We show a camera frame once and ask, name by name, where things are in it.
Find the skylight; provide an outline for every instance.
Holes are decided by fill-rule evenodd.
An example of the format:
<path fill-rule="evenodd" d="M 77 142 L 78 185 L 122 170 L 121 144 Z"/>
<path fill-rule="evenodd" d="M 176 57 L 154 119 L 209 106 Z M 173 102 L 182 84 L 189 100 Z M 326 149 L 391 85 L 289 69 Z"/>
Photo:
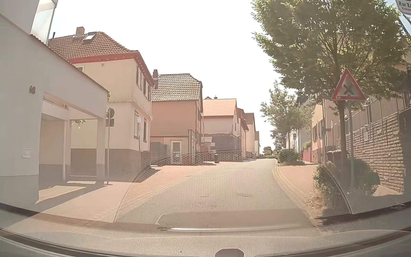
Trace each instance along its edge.
<path fill-rule="evenodd" d="M 96 34 L 88 34 L 88 35 L 84 38 L 84 40 L 93 39 L 93 37 L 94 37 L 95 35 L 96 35 Z"/>

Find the chimney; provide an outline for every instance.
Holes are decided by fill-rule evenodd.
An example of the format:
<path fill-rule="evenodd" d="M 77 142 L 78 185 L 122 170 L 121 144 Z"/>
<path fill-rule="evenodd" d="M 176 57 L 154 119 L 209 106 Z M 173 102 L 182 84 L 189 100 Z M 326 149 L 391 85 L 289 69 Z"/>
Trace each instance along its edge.
<path fill-rule="evenodd" d="M 158 89 L 158 70 L 153 70 L 153 81 L 155 81 L 155 89 Z"/>
<path fill-rule="evenodd" d="M 83 34 L 85 34 L 85 28 L 84 28 L 84 27 L 77 27 L 77 29 L 75 30 L 75 34 L 76 34 L 76 35 L 83 35 Z"/>

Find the round traffic sign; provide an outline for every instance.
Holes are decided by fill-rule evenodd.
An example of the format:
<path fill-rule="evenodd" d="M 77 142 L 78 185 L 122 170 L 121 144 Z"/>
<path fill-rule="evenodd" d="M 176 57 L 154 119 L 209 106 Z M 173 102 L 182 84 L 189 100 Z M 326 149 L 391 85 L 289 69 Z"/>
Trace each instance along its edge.
<path fill-rule="evenodd" d="M 108 112 L 107 112 L 107 118 L 112 119 L 114 117 L 114 115 L 115 115 L 115 110 L 112 109 L 112 108 L 109 108 Z"/>

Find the sky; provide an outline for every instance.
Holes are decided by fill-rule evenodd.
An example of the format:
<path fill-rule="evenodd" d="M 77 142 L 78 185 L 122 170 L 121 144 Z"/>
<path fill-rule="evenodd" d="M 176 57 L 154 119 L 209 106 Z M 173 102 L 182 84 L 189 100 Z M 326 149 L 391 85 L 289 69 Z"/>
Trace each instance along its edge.
<path fill-rule="evenodd" d="M 274 145 L 260 105 L 280 74 L 252 38 L 261 32 L 252 11 L 250 0 L 59 0 L 50 37 L 73 35 L 78 26 L 102 31 L 140 51 L 151 71 L 190 73 L 202 81 L 204 98 L 237 98 L 255 113 L 262 151 Z"/>

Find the white pillar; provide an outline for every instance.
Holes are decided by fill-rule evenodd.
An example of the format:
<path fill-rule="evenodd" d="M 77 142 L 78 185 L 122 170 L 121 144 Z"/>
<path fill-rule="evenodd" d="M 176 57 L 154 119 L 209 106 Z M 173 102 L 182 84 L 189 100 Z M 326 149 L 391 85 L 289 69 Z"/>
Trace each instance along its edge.
<path fill-rule="evenodd" d="M 98 119 L 96 133 L 96 178 L 98 181 L 106 179 L 106 119 Z"/>
<path fill-rule="evenodd" d="M 64 121 L 63 131 L 63 181 L 68 180 L 71 171 L 71 120 Z"/>

